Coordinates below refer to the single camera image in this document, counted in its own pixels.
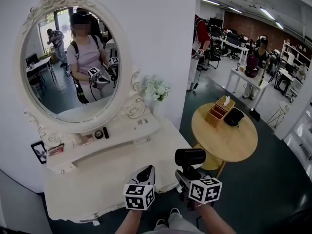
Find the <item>round wooden table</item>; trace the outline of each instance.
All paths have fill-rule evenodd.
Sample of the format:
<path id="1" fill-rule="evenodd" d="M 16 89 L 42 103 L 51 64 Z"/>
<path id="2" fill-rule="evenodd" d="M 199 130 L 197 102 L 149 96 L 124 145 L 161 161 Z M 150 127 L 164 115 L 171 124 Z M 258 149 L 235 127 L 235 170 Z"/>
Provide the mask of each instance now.
<path id="1" fill-rule="evenodd" d="M 197 140 L 194 148 L 206 151 L 206 161 L 201 166 L 205 170 L 219 168 L 220 176 L 225 163 L 239 162 L 251 156 L 258 144 L 258 134 L 250 118 L 244 114 L 239 127 L 221 122 L 217 128 L 205 121 L 208 110 L 214 103 L 200 106 L 192 118 L 192 132 Z"/>

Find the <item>brick wall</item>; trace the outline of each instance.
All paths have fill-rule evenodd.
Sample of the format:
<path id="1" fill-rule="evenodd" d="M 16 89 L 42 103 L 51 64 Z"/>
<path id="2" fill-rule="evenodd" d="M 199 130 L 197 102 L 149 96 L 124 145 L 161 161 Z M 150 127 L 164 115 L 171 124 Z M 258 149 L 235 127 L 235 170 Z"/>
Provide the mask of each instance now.
<path id="1" fill-rule="evenodd" d="M 306 47 L 307 50 L 304 54 L 306 57 L 311 58 L 312 55 L 311 49 L 309 49 L 297 38 L 294 38 L 286 32 L 272 27 L 271 25 L 247 16 L 226 11 L 224 15 L 223 28 L 235 29 L 239 35 L 243 34 L 254 41 L 257 40 L 258 36 L 267 35 L 269 39 L 268 51 L 273 51 L 274 49 L 281 51 L 284 40 L 289 39 L 291 41 L 291 45 L 296 46 L 297 44 L 300 44 L 302 47 Z"/>

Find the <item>sneaker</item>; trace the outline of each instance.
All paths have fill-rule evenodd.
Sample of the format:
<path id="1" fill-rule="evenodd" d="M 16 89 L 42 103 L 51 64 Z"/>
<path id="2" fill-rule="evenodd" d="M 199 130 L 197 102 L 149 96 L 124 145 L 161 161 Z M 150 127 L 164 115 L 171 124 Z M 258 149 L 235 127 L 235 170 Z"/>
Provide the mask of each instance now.
<path id="1" fill-rule="evenodd" d="M 170 215 L 171 215 L 172 213 L 181 214 L 178 208 L 172 208 L 171 211 L 170 211 Z"/>
<path id="2" fill-rule="evenodd" d="M 159 220 L 157 220 L 156 226 L 157 226 L 157 225 L 161 225 L 161 224 L 166 225 L 166 221 L 165 221 L 164 219 L 159 219 Z"/>

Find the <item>wooden organizer box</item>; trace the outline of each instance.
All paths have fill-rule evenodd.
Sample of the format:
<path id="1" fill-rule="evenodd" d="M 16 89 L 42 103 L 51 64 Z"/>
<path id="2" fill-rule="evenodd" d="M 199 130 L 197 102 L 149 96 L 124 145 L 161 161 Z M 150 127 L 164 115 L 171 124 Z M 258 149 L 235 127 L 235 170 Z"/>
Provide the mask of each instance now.
<path id="1" fill-rule="evenodd" d="M 235 101 L 230 99 L 230 102 L 227 106 L 223 106 L 226 97 L 223 96 L 220 100 L 218 100 L 214 106 L 212 106 L 207 113 L 206 121 L 217 128 L 219 123 L 224 120 L 225 116 L 234 108 Z"/>

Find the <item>person in red shirt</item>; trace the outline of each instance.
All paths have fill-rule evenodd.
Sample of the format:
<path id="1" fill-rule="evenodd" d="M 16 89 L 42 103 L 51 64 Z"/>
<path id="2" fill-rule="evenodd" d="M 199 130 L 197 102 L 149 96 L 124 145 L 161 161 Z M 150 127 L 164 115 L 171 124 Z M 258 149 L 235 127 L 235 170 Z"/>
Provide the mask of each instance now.
<path id="1" fill-rule="evenodd" d="M 206 29 L 206 24 L 202 18 L 195 15 L 192 57 L 189 78 L 187 81 L 187 90 L 190 90 L 192 83 L 194 83 L 198 60 L 204 55 L 209 44 L 210 38 Z"/>

